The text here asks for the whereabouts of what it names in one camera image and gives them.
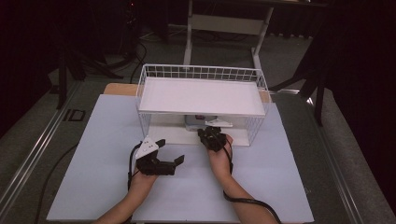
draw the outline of human arm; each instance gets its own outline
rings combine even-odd
[[[131,187],[126,196],[94,221],[93,224],[116,224],[124,222],[145,201],[156,179],[156,175],[143,175],[138,172],[132,178]]]
[[[226,135],[227,143],[224,146],[228,154],[232,156],[231,144],[233,139]],[[218,152],[207,151],[210,165],[216,179],[219,181],[224,192],[231,198],[254,199],[244,188],[232,177],[230,172],[230,161],[227,153],[222,149]],[[243,224],[276,224],[274,216],[263,206],[252,203],[233,203],[233,210]]]

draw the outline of hand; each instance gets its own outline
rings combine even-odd
[[[158,176],[144,175],[136,167],[134,168],[134,174],[136,175],[132,177],[131,186],[126,197],[133,195],[137,202],[141,204],[149,195],[151,187],[154,185]]]
[[[233,139],[230,135],[226,134],[226,144],[224,148],[227,150],[230,157],[233,157],[233,152],[231,150],[231,144],[233,143]],[[231,176],[230,171],[230,161],[227,157],[224,148],[219,150],[218,152],[214,150],[207,149],[207,154],[209,156],[210,166],[212,168],[213,174],[216,179],[221,182],[221,179]]]

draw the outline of wire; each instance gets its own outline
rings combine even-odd
[[[173,32],[171,32],[168,35],[168,37],[184,33],[185,31],[187,31],[187,28],[184,28],[184,29],[181,29],[181,30],[178,30],[178,31],[173,31]],[[145,40],[145,41],[148,41],[148,42],[159,42],[159,41],[162,41],[162,39],[160,37],[156,36],[156,34],[154,32],[150,32],[150,33],[148,33],[146,35],[142,35],[142,36],[139,37],[139,39]]]
[[[212,136],[215,137],[216,141],[218,141],[219,144],[221,144],[221,141],[219,140],[219,138],[213,134],[212,130],[210,130]],[[231,143],[230,141],[228,141],[228,139],[226,138],[227,143],[230,145],[230,150],[233,151],[232,147],[231,147]],[[227,151],[227,148],[225,148],[225,146],[222,147],[222,149],[225,151],[228,161],[230,163],[230,174],[233,173],[233,158],[230,156],[230,153]],[[223,191],[223,195],[225,200],[231,202],[231,203],[251,203],[251,204],[256,204],[259,206],[262,206],[264,208],[266,208],[275,218],[276,222],[281,224],[282,222],[279,219],[279,216],[277,215],[276,211],[274,210],[274,208],[272,208],[268,203],[264,203],[262,201],[256,200],[256,199],[248,199],[248,198],[232,198],[230,196],[228,196],[225,191]]]
[[[132,84],[132,79],[134,78],[134,74],[136,73],[136,71],[137,71],[137,69],[139,68],[139,66],[145,64],[144,60],[145,60],[146,55],[147,55],[147,53],[148,53],[148,49],[146,48],[146,46],[144,46],[144,45],[143,45],[142,43],[140,43],[140,42],[138,42],[137,44],[140,45],[140,46],[143,48],[144,54],[143,54],[143,57],[140,58],[140,56],[136,53],[136,59],[139,61],[139,63],[138,63],[137,66],[134,68],[134,71],[133,71],[132,74],[131,74],[131,78],[130,78],[130,80],[129,80],[129,83],[130,83],[130,84]]]
[[[202,35],[198,34],[203,34],[203,35],[210,35],[211,37],[205,37]],[[192,37],[194,38],[199,38],[205,42],[220,42],[220,41],[226,41],[226,42],[240,42],[249,37],[249,35],[241,35],[241,34],[234,34],[231,37],[224,37],[226,35],[223,32],[214,32],[214,31],[205,31],[205,30],[200,30],[194,33]]]
[[[69,149],[67,149],[67,151],[62,155],[62,157],[61,157],[59,160],[56,161],[55,165],[53,165],[52,168],[51,168],[51,170],[49,171],[49,174],[47,175],[47,178],[46,178],[46,180],[45,180],[45,182],[44,182],[44,187],[43,187],[43,189],[41,190],[40,201],[38,202],[37,211],[36,211],[36,213],[35,213],[35,224],[38,223],[38,220],[39,220],[39,218],[40,218],[40,212],[41,212],[41,206],[42,206],[42,203],[43,203],[44,193],[46,192],[46,188],[47,188],[47,185],[48,185],[48,183],[49,183],[49,180],[50,180],[50,177],[51,177],[53,171],[54,171],[55,168],[58,166],[59,162],[61,162],[61,160],[63,160],[64,157],[65,157],[68,153],[70,153],[73,149],[75,149],[77,146],[78,146],[78,143],[75,144],[74,146],[70,147]]]
[[[134,59],[134,55],[132,53],[128,53],[124,56],[124,59],[122,61],[111,64],[102,64],[102,66],[108,69],[115,69],[130,64],[133,59]]]
[[[137,175],[139,172],[140,172],[139,170],[134,172],[134,174],[131,176],[131,178],[134,178],[134,176]]]
[[[133,148],[132,151],[131,151],[131,154],[129,155],[128,190],[129,190],[129,187],[131,187],[132,178],[133,178],[137,173],[139,173],[139,171],[137,171],[137,172],[135,172],[135,173],[132,175],[132,160],[134,159],[134,152],[135,152],[138,148],[140,148],[140,146],[142,146],[142,143],[143,143],[143,142],[140,142],[139,144],[137,144],[136,146],[134,146],[134,148]]]

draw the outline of white platform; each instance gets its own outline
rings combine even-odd
[[[219,117],[219,119],[230,121],[232,128],[221,128],[221,130],[233,136],[233,144],[240,147],[248,147],[248,131],[245,128],[245,118]],[[186,130],[184,115],[160,114],[152,115],[148,129],[148,135],[153,138],[164,138],[169,144],[201,145],[197,138],[197,132]]]
[[[146,77],[139,111],[150,114],[265,116],[255,82],[198,78]]]
[[[276,105],[270,105],[252,146],[233,148],[233,176],[255,198],[271,204],[284,223],[312,222]],[[101,95],[55,197],[48,220],[90,221],[124,197],[132,148],[143,140],[134,97]],[[238,222],[212,175],[203,146],[162,147],[159,159],[185,155],[176,174],[160,176],[135,212],[143,222]]]

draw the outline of wire rack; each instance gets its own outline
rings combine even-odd
[[[262,99],[265,114],[269,109],[268,103],[272,102],[263,72],[260,69],[198,65],[145,64],[142,68],[136,91],[136,108],[139,113],[143,135],[145,136],[149,133],[152,113],[144,113],[140,111],[139,108],[148,77],[254,82],[256,83],[258,93]],[[257,131],[260,129],[264,118],[246,117],[244,120],[248,141],[251,144]]]

